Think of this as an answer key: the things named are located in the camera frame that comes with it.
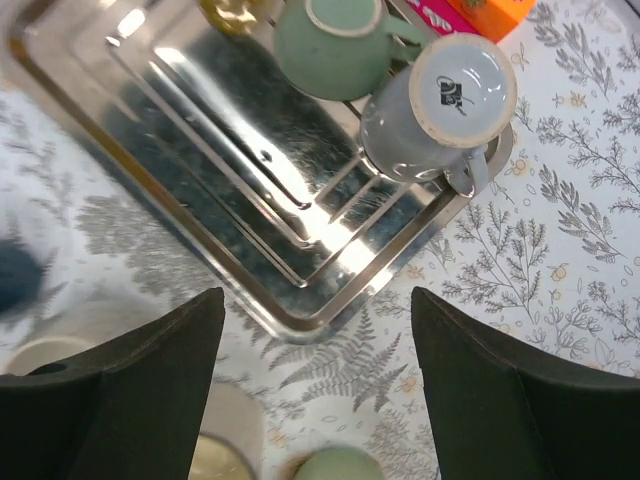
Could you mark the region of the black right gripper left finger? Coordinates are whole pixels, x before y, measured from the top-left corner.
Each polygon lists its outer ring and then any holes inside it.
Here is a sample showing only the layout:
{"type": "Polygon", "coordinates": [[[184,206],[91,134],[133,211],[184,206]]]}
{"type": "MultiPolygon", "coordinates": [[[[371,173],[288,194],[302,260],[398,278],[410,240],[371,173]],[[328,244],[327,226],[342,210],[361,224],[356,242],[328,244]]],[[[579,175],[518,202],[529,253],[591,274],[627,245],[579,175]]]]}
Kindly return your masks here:
{"type": "Polygon", "coordinates": [[[211,288],[85,352],[2,375],[2,478],[187,478],[224,319],[211,288]]]}

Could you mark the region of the cream mug black handle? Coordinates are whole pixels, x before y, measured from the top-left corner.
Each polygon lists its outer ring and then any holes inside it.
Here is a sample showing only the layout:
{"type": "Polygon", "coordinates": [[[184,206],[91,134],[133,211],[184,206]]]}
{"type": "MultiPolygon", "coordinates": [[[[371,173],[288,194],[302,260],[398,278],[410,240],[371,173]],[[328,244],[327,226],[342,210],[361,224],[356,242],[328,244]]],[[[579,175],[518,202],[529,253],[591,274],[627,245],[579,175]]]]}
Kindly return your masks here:
{"type": "Polygon", "coordinates": [[[252,480],[264,447],[261,405],[231,383],[211,385],[189,480],[252,480]]]}

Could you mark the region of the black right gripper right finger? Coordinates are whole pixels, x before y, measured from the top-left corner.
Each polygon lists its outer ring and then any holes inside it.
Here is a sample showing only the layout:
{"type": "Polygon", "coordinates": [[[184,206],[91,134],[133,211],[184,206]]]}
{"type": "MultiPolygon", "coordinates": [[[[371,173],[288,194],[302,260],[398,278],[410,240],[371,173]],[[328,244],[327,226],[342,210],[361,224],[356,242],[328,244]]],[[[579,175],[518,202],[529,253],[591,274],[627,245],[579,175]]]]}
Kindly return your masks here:
{"type": "Polygon", "coordinates": [[[411,325],[442,478],[638,478],[638,379],[546,353],[421,287],[411,325]]]}

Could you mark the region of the light green mug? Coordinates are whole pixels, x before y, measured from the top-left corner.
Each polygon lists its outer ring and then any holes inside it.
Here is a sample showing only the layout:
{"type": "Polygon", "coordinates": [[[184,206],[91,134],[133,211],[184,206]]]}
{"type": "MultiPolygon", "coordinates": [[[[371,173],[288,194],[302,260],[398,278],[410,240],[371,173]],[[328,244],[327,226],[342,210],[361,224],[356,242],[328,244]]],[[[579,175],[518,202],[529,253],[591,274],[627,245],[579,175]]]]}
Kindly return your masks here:
{"type": "Polygon", "coordinates": [[[295,480],[385,480],[376,460],[362,450],[336,446],[319,450],[304,461],[295,480]]]}

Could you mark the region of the white speckled mug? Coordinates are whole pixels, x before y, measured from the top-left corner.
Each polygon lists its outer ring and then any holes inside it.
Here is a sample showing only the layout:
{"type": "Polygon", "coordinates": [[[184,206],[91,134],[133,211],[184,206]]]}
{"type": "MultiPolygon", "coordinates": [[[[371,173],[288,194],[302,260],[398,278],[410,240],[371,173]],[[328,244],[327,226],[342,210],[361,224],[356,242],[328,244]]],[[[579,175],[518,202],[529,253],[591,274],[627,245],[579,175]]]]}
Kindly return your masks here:
{"type": "Polygon", "coordinates": [[[95,343],[76,337],[46,337],[21,346],[4,367],[4,374],[24,376],[37,368],[89,350],[95,343]]]}

